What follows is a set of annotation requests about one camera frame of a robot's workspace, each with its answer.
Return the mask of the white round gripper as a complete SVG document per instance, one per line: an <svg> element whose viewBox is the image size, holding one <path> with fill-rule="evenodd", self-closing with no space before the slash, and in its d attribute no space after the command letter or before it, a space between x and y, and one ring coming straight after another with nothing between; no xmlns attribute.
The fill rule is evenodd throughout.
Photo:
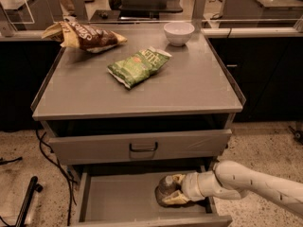
<svg viewBox="0 0 303 227"><path fill-rule="evenodd" d="M176 190L170 195L162 199L165 205L183 205L189 201L201 201L204 200L206 194L203 190L204 173L188 173L185 174L173 174L172 180L175 184L181 185L181 190Z"/></svg>

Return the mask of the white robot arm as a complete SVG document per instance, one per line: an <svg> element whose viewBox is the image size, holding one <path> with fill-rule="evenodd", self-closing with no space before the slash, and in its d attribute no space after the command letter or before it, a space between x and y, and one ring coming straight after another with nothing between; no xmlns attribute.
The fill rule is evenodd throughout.
<svg viewBox="0 0 303 227"><path fill-rule="evenodd" d="M252 191L298 217L303 217L303 184L254 171L233 161L217 162L212 170L168 175L155 189L159 205L184 205L207 197L239 200Z"/></svg>

